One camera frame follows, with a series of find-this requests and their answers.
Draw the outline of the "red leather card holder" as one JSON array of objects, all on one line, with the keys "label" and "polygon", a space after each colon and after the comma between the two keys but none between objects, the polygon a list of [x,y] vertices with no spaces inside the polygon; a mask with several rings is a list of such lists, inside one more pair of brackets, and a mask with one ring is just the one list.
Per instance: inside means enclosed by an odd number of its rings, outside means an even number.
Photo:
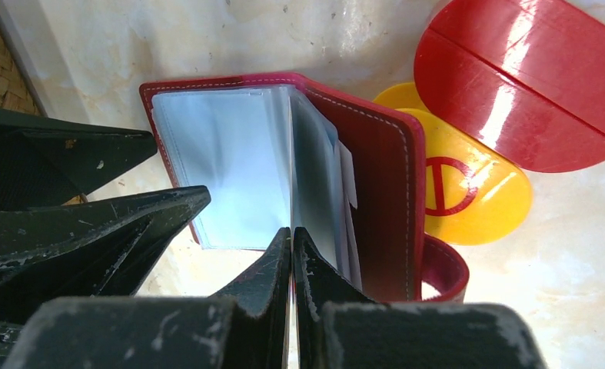
[{"label": "red leather card holder", "polygon": [[263,250],[304,228],[317,255],[379,301],[462,301],[464,259],[426,235],[425,135],[412,115],[297,73],[139,88],[173,185],[204,185],[191,224],[205,248]]}]

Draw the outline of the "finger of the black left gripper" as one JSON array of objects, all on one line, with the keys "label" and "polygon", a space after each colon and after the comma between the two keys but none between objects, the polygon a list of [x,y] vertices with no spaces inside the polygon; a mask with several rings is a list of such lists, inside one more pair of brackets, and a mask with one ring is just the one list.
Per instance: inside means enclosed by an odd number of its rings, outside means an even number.
[{"label": "finger of the black left gripper", "polygon": [[0,321],[24,324],[59,297],[135,294],[210,200],[206,187],[194,186],[0,211]]},{"label": "finger of the black left gripper", "polygon": [[157,153],[149,131],[0,108],[0,211],[65,204]]}]

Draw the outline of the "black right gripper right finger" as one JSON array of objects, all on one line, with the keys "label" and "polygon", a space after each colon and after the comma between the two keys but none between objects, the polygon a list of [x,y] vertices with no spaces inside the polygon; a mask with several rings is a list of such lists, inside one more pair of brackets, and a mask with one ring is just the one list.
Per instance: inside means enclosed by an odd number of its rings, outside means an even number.
[{"label": "black right gripper right finger", "polygon": [[293,235],[302,368],[542,368],[526,323],[499,304],[377,303]]}]

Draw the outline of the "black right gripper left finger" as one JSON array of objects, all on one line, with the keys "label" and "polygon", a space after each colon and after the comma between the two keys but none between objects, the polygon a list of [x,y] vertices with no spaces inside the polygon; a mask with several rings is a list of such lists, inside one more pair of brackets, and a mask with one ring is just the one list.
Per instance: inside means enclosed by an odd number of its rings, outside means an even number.
[{"label": "black right gripper left finger", "polygon": [[291,231],[206,298],[58,298],[22,330],[6,368],[284,368]]}]

